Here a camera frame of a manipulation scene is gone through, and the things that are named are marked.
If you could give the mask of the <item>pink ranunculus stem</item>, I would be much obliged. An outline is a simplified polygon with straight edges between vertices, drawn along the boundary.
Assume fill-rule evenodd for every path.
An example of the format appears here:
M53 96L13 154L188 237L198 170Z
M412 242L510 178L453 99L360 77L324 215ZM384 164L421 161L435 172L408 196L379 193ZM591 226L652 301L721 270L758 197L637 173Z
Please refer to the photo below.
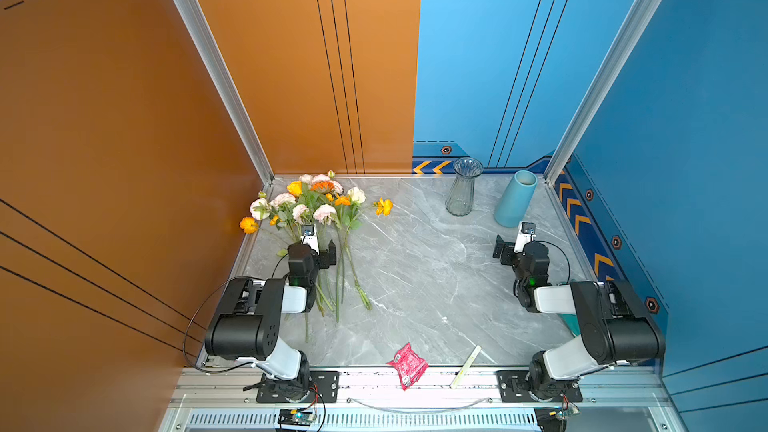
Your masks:
M320 205L315 211L307 205L297 204L292 210L300 235L299 241L288 247L288 282L291 287L305 292L302 313L310 312L316 302L320 271L337 264L336 244L330 240L327 248L322 250L317 230L318 225L332 224L336 216L336 209L327 204Z

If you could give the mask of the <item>teal ceramic vase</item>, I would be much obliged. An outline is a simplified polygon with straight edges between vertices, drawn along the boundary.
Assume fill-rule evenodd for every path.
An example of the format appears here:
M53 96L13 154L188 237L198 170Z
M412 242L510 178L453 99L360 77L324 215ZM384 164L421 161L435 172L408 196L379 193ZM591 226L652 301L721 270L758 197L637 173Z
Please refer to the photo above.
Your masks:
M515 228L524 219L538 184L537 176L527 170L517 171L510 179L494 212L495 221Z

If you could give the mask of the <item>orange gerbera daisy stem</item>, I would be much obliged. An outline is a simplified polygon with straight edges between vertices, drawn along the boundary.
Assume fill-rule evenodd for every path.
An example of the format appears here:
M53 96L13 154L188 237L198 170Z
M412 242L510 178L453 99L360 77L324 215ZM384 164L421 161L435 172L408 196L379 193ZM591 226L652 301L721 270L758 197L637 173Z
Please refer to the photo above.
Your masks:
M325 229L336 221L336 198L335 183L330 178L323 176L310 183L307 200L320 237L323 237Z

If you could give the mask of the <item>yellow orange poppy stem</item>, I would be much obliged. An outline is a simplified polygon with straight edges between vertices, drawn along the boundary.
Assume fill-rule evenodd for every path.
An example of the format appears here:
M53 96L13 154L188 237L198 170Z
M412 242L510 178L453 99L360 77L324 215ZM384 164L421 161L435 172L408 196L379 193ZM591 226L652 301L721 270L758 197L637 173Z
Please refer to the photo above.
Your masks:
M372 204L365 205L362 202L354 202L349 196L338 197L335 201L337 212L336 226L341 240L345 268L352 273L352 280L363 307L367 311L372 310L370 299L363 289L357 274L356 266L351 250L351 233L362 225L363 215L369 210L373 210L377 217L389 216L393 209L393 203L389 199L380 198Z

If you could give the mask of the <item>white pink peony stem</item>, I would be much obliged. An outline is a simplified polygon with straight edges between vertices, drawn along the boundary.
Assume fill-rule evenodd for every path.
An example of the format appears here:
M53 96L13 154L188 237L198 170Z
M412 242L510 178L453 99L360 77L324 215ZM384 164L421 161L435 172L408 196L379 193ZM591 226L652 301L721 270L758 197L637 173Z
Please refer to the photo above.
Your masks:
M264 194L250 205L251 217L257 221L268 222L273 228L284 231L290 238L290 243L299 240L299 226L292 216L292 211L297 205L295 197L290 193L283 193L268 201Z

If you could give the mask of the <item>cream white rose stem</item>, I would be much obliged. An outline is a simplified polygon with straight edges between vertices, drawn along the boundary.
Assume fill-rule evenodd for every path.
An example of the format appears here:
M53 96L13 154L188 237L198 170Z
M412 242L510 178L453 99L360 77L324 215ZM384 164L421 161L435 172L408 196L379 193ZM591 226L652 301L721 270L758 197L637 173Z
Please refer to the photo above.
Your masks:
M368 295L360 284L354 259L352 256L350 234L360 227L362 206L365 204L366 195L359 187L352 187L345 195L340 195L335 201L337 211L337 229L341 240L345 270L352 273L354 288L357 291L363 307L370 311L371 303Z

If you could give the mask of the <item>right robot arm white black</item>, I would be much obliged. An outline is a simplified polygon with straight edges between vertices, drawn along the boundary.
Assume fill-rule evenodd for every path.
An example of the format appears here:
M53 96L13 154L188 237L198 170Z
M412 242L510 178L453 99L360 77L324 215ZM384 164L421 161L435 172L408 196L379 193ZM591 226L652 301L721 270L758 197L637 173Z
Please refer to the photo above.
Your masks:
M549 282L546 244L520 235L496 238L493 256L512 268L513 292L530 313L573 315L579 333L568 342L535 353L528 371L497 374L502 400L581 400L579 379L611 365L661 359L666 343L651 313L626 281Z

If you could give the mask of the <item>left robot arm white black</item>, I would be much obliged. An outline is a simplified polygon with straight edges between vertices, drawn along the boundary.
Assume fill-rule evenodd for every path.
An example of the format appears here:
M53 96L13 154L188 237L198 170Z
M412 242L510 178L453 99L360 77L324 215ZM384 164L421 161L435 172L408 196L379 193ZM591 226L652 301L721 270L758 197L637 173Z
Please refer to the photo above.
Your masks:
M315 400L322 383L312 376L307 355L280 338L280 324L286 314L313 309L319 273L337 263L336 246L317 251L297 242L288 247L287 261L284 278L229 281L204 340L208 355L262 371L262 379L244 390L255 390L266 403Z

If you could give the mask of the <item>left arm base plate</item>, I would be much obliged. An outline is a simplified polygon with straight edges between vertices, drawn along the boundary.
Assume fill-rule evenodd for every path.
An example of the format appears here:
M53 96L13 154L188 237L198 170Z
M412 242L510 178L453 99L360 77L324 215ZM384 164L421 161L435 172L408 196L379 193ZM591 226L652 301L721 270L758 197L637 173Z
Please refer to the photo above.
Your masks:
M336 403L340 373L336 370L312 369L300 372L293 380L264 379L257 388L256 402L260 404L309 403L323 399L326 404Z

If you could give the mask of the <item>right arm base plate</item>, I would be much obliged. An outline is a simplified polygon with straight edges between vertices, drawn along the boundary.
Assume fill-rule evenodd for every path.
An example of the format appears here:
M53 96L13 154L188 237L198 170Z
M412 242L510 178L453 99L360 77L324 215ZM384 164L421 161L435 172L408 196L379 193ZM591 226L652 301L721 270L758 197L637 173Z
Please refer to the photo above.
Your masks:
M553 380L548 375L534 380L529 371L500 370L495 373L497 387L503 403L583 401L581 388L574 380Z

